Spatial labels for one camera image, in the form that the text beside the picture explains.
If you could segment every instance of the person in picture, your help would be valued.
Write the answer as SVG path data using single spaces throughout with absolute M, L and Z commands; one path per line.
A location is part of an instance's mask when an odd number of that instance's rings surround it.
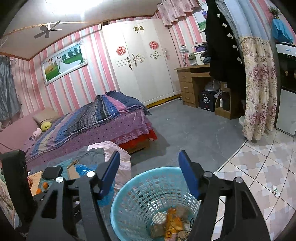
M 202 15 L 204 16 L 204 18 L 207 20 L 207 12 L 204 11 L 204 9 L 202 8 Z
M 81 63 L 81 60 L 77 60 L 77 61 L 74 61 L 73 63 L 65 64 L 62 62 L 61 57 L 57 57 L 57 59 L 58 59 L 57 66 L 59 68 L 59 73 L 63 73 L 65 71 L 67 71 L 68 69 L 73 68 L 74 66 Z

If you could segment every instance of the bride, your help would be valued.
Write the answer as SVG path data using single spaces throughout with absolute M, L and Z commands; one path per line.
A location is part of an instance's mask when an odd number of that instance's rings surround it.
M 59 69 L 59 73 L 63 73 L 65 71 L 67 71 L 68 69 L 73 68 L 74 66 L 76 66 L 80 63 L 81 63 L 81 60 L 77 60 L 77 61 L 74 61 L 73 63 L 65 64 L 62 62 L 61 57 L 57 57 L 57 66 Z

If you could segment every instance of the pink valance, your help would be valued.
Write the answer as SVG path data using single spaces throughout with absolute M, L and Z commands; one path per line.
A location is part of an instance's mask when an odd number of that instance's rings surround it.
M 199 4 L 196 0 L 162 0 L 157 7 L 164 25 L 167 26 L 178 21 L 178 17 L 186 16 L 186 12 L 192 12 Z

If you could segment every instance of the pink headboard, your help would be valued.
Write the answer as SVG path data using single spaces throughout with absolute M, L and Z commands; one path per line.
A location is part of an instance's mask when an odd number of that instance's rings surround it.
M 40 110 L 20 118 L 0 132 L 0 153 L 22 149 L 25 141 L 39 128 L 32 118 L 38 112 Z

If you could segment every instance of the wooden bed base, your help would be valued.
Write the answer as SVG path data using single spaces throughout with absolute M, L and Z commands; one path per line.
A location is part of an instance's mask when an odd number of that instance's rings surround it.
M 129 154 L 132 154 L 132 153 L 134 153 L 136 151 L 142 150 L 142 149 L 144 149 L 146 147 L 149 147 L 149 146 L 150 146 L 150 141 L 149 141 L 149 139 L 146 139 L 144 141 L 139 142 L 135 147 L 129 148 L 126 151 Z

